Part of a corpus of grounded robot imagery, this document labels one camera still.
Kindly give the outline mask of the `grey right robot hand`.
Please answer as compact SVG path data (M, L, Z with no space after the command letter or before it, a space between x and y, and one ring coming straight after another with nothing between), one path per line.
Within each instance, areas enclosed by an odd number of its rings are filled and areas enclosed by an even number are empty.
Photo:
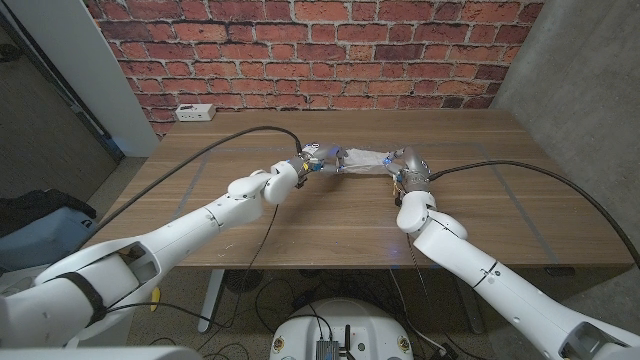
M383 160L383 166L404 193L429 191L430 169L412 147L389 153Z

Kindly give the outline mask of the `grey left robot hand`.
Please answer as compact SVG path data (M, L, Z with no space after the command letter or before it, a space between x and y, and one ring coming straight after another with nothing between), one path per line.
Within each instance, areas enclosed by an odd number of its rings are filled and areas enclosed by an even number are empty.
M323 172L339 174L344 171L344 160L348 156L346 150L336 144L306 144L300 153L302 172Z

